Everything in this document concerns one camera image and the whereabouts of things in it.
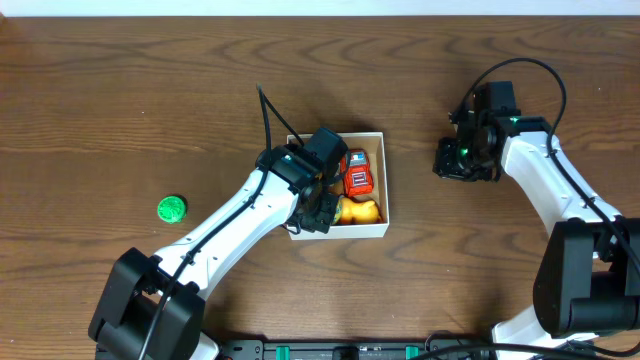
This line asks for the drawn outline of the orange duck toy blue cap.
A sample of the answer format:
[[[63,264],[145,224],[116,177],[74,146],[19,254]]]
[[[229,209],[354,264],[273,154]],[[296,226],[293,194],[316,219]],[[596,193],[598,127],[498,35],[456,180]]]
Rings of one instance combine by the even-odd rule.
[[[381,220],[380,210],[374,200],[357,202],[341,196],[336,206],[333,224],[369,225],[379,223]]]

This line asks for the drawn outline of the red toy truck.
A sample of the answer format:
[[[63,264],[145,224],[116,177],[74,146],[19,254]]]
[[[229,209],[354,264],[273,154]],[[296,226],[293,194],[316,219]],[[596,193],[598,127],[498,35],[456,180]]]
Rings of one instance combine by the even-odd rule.
[[[369,157],[363,149],[348,151],[341,159],[340,175],[347,197],[368,195],[374,190]]]

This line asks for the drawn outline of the white cardboard box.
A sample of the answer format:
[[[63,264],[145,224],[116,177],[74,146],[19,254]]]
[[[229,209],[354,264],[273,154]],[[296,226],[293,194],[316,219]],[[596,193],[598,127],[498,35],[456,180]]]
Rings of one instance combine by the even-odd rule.
[[[300,234],[289,233],[294,241],[336,240],[336,239],[369,239],[381,238],[385,235],[389,224],[389,202],[386,174],[386,154],[384,135],[382,132],[340,133],[350,150],[362,149],[366,152],[370,163],[370,174],[373,179],[373,192],[351,197],[356,203],[372,200],[379,210],[379,218],[375,224],[350,224],[331,226],[327,234],[302,230]]]

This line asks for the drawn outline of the green round toy disc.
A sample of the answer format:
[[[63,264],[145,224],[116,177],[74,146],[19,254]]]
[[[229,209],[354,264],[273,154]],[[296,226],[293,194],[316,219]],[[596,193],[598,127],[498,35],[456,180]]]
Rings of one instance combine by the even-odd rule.
[[[157,216],[166,223],[180,223],[187,215],[187,202],[178,195],[164,197],[157,205]]]

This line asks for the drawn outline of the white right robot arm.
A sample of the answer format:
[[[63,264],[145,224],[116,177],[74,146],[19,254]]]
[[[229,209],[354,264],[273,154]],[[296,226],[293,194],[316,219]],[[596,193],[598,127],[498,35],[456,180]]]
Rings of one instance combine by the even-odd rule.
[[[639,221],[603,201],[542,117],[455,114],[440,140],[435,173],[473,182],[511,177],[549,235],[529,308],[496,324],[472,354],[561,359],[603,354],[592,341],[639,327]]]

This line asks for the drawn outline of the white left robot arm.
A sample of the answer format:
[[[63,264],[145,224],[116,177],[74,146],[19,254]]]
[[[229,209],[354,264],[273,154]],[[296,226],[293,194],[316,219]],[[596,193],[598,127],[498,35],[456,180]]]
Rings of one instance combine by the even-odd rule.
[[[215,359],[202,330],[206,300],[226,273],[273,229],[327,232],[337,196],[328,182],[348,151],[308,141],[263,153],[239,191],[202,224],[147,256],[137,248],[112,267],[88,335],[116,359]]]

